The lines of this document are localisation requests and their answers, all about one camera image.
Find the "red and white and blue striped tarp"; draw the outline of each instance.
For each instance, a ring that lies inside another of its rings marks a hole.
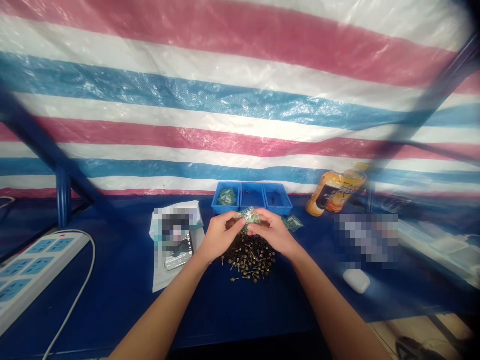
[[[0,4],[1,77],[109,195],[210,194],[218,181],[311,193],[411,125],[473,32],[450,0]],[[413,140],[480,159],[479,114],[476,73]],[[54,173],[0,126],[0,195],[55,196]],[[380,156],[379,192],[480,194],[472,164],[410,146]]]

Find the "blue storage tray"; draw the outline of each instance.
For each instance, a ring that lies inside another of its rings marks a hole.
[[[292,202],[282,184],[264,183],[263,190],[266,199],[266,208],[277,215],[290,215]]]
[[[254,207],[256,209],[267,208],[267,203],[265,202],[264,188],[261,183],[241,183],[240,210],[245,210],[249,207]]]
[[[235,193],[236,203],[231,206],[224,206],[219,204],[220,192],[223,189],[232,188]],[[240,201],[242,200],[242,185],[240,182],[219,182],[216,187],[215,196],[211,202],[213,212],[217,215],[228,213],[229,211],[239,211]]]

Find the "red stripe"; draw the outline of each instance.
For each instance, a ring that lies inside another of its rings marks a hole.
[[[401,87],[426,88],[455,53],[270,6],[216,0],[7,0],[12,16]],[[480,93],[480,72],[457,93]]]
[[[162,189],[129,189],[129,190],[98,190],[102,194],[107,196],[157,196],[157,195],[214,195],[215,191],[204,190],[162,190]],[[311,193],[290,193],[289,196],[301,196],[310,195]],[[388,196],[390,193],[376,192],[378,196]],[[57,190],[54,188],[46,189],[13,189],[5,188],[0,189],[0,196],[9,196],[15,199],[48,199],[56,198]],[[480,192],[431,192],[431,193],[414,193],[412,197],[424,197],[424,198],[443,198],[443,199],[479,199]],[[79,198],[79,196],[72,192],[73,198]]]
[[[229,132],[185,127],[154,126],[110,121],[38,118],[57,143],[137,145],[277,158],[291,155],[317,155],[338,158],[373,159],[384,141],[336,137],[321,142],[298,142]],[[10,131],[0,131],[0,141],[18,141]],[[434,146],[480,159],[479,144],[441,143]],[[384,152],[383,159],[391,159]],[[451,160],[448,157],[404,146],[394,159]]]
[[[162,189],[132,189],[132,190],[100,190],[102,194],[109,196],[149,196],[149,195],[214,195],[215,191],[203,190],[162,190]],[[15,199],[48,199],[57,197],[57,189],[0,189],[0,196],[8,196]],[[80,198],[72,191],[73,198]]]
[[[0,122],[0,141],[19,142],[20,139],[3,122]]]

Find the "phone screen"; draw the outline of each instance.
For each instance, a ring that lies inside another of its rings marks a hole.
[[[192,236],[190,232],[188,232],[176,249],[166,258],[165,269],[170,271],[181,267],[185,265],[193,255],[194,246],[192,244]]]

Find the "bottle cap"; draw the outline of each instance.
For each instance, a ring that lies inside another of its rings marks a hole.
[[[369,168],[369,164],[366,162],[357,162],[355,165],[355,169],[360,170],[360,171],[367,171]]]

